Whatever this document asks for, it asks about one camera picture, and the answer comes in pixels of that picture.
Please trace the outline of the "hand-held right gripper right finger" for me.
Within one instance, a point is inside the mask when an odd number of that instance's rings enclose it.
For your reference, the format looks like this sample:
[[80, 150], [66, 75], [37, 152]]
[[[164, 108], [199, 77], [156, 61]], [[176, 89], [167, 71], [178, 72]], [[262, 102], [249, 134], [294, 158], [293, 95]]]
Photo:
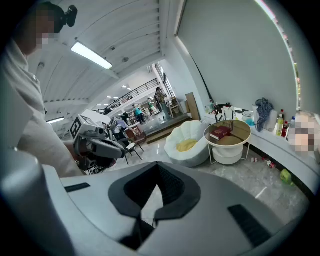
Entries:
[[[192, 168], [165, 163], [193, 178], [201, 189], [198, 204], [183, 218], [163, 220], [139, 248], [143, 256], [269, 256], [298, 226], [297, 217], [284, 224], [263, 202], [235, 183]], [[254, 245], [234, 217], [241, 205], [270, 235]]]

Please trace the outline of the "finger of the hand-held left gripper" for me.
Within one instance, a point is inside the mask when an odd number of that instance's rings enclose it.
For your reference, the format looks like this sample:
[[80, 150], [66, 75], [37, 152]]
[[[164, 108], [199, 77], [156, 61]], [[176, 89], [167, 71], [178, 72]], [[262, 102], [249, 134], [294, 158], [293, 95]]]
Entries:
[[88, 138], [86, 141], [89, 152], [97, 157], [110, 159], [125, 157], [125, 148], [116, 141], [98, 138]]

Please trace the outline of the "fried-egg shaped floor cushion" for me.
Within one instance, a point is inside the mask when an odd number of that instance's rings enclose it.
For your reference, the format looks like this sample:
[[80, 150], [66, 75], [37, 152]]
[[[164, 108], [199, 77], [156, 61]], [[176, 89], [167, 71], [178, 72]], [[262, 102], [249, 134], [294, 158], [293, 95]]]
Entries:
[[166, 138], [164, 150], [173, 164], [196, 167], [209, 157], [204, 132], [209, 125], [198, 120], [186, 121]]

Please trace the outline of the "maroon passport booklet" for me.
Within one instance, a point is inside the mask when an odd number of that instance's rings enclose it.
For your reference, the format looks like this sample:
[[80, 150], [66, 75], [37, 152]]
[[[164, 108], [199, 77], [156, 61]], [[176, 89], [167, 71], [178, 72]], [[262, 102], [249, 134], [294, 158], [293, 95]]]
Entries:
[[231, 129], [226, 126], [215, 127], [210, 133], [210, 137], [219, 141], [225, 136], [229, 136], [231, 133]]

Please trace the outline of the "round glass wooden table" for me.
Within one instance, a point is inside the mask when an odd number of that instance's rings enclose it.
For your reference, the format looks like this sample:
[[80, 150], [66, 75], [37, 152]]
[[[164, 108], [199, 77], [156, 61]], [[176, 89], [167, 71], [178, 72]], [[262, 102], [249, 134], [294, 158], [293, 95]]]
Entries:
[[[229, 127], [230, 134], [221, 140], [211, 138], [210, 132], [220, 126]], [[240, 120], [224, 120], [209, 125], [204, 131], [204, 137], [208, 146], [210, 163], [233, 165], [240, 160], [246, 160], [249, 153], [244, 152], [244, 145], [248, 144], [247, 147], [250, 147], [251, 135], [250, 126]]]

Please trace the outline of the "black metal chair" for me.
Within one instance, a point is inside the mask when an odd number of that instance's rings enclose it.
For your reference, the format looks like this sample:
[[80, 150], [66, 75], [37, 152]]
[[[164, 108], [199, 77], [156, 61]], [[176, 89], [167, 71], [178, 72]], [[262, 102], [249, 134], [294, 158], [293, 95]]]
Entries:
[[142, 151], [144, 151], [142, 149], [142, 147], [136, 143], [135, 141], [133, 141], [132, 139], [130, 138], [123, 138], [123, 139], [120, 139], [117, 141], [121, 146], [124, 147], [124, 150], [125, 150], [125, 153], [124, 153], [124, 157], [125, 157], [125, 160], [126, 160], [126, 163], [129, 165], [129, 162], [128, 162], [128, 158], [127, 158], [127, 154], [129, 153], [131, 156], [132, 156], [132, 152], [135, 152], [136, 155], [142, 160], [143, 158], [138, 154], [138, 152], [136, 151], [136, 147], [139, 146], [140, 149]]

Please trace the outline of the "wooden steps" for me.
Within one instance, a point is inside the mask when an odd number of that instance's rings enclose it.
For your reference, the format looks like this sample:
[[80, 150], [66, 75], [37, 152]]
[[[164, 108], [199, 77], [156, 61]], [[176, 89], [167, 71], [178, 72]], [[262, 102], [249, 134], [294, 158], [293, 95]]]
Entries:
[[162, 121], [157, 127], [153, 127], [145, 132], [146, 143], [151, 144], [168, 137], [175, 128], [180, 127], [184, 122], [191, 121], [191, 117], [186, 113], [168, 121]]

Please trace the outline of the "black balcony railing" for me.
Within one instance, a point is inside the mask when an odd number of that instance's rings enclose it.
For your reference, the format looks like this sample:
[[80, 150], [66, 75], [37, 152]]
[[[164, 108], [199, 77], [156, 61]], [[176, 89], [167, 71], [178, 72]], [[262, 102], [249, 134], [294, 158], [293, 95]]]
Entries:
[[111, 112], [124, 105], [128, 101], [137, 98], [138, 96], [141, 96], [143, 93], [149, 92], [152, 89], [155, 89], [158, 87], [160, 83], [158, 82], [157, 78], [141, 85], [140, 87], [137, 87], [136, 89], [132, 89], [129, 91], [129, 93], [123, 95], [122, 97], [119, 97], [112, 101], [111, 103], [102, 104], [101, 106], [97, 106], [97, 109], [94, 109], [94, 112], [97, 112], [99, 114], [103, 114], [105, 112], [105, 109], [110, 110]]

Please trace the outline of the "green floor bottle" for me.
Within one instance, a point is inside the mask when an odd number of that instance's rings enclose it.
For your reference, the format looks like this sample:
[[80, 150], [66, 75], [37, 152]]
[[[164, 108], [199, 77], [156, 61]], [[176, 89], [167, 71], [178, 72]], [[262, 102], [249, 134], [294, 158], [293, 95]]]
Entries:
[[292, 181], [292, 175], [287, 169], [283, 169], [280, 172], [280, 179], [283, 183], [292, 186], [294, 183]]

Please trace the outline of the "wooden board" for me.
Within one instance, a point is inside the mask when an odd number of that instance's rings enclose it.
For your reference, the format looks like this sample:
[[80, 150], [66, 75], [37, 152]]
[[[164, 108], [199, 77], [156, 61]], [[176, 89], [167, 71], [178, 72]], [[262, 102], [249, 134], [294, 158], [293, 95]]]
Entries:
[[191, 118], [193, 120], [200, 121], [201, 117], [199, 114], [199, 110], [198, 110], [198, 106], [197, 106], [194, 94], [190, 92], [190, 93], [187, 93], [185, 97], [188, 105], [188, 112], [191, 114]]

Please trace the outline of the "black bag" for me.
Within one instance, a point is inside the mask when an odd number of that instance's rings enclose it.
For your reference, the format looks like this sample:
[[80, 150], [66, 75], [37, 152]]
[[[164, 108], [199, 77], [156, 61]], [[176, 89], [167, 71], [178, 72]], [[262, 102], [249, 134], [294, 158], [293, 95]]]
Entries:
[[230, 108], [230, 107], [232, 107], [232, 105], [231, 105], [229, 102], [228, 102], [228, 103], [225, 103], [225, 104], [216, 104], [215, 107], [214, 107], [214, 112], [215, 112], [215, 114], [216, 114], [216, 115], [222, 114], [224, 107]]

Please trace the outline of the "white paper roll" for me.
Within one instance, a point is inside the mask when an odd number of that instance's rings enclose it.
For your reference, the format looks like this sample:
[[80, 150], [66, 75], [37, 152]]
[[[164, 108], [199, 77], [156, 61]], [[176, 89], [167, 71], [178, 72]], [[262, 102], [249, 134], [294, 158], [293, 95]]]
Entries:
[[278, 121], [278, 112], [276, 110], [271, 110], [269, 113], [269, 117], [265, 122], [263, 128], [269, 132], [273, 132], [275, 130], [277, 121]]

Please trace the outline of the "blue checked cloth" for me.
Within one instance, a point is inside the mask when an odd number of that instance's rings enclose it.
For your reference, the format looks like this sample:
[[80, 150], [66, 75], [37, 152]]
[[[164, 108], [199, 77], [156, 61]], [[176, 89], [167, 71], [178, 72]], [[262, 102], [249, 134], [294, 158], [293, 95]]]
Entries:
[[268, 121], [270, 117], [271, 111], [274, 109], [273, 105], [264, 97], [258, 99], [255, 102], [257, 106], [257, 113], [259, 115], [258, 120], [255, 122], [255, 126], [258, 132], [261, 132], [264, 128], [265, 123]]

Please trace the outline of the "white wall ledge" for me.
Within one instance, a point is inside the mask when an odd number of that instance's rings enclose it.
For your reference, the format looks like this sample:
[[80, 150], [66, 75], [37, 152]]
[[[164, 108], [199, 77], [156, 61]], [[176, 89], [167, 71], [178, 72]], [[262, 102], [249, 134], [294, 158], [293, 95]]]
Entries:
[[[207, 114], [205, 118], [210, 125], [216, 123], [212, 115]], [[277, 136], [274, 132], [265, 129], [258, 132], [254, 126], [249, 127], [251, 129], [250, 145], [291, 171], [316, 195], [320, 189], [320, 165], [317, 164], [315, 157], [310, 154], [298, 155], [285, 138]]]

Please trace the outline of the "black wall pipe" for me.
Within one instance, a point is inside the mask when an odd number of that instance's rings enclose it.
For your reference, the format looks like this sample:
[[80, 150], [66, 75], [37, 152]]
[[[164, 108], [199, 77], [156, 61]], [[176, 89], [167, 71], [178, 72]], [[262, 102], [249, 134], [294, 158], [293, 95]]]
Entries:
[[201, 79], [202, 79], [202, 81], [203, 81], [203, 84], [204, 84], [204, 86], [205, 86], [205, 89], [206, 89], [206, 91], [207, 91], [207, 94], [208, 94], [209, 99], [210, 99], [211, 101], [213, 101], [213, 97], [212, 97], [212, 95], [211, 95], [211, 93], [210, 93], [210, 91], [209, 91], [209, 89], [208, 89], [207, 83], [206, 83], [206, 81], [205, 81], [205, 79], [204, 79], [204, 77], [203, 77], [203, 75], [202, 75], [202, 73], [201, 73], [201, 71], [200, 71], [200, 69], [199, 69], [196, 61], [194, 60], [194, 58], [192, 57], [192, 55], [190, 55], [190, 56], [191, 56], [191, 58], [192, 58], [192, 60], [193, 60], [193, 62], [194, 62], [194, 64], [195, 64], [195, 66], [196, 66], [196, 68], [197, 68], [200, 76], [201, 76]]

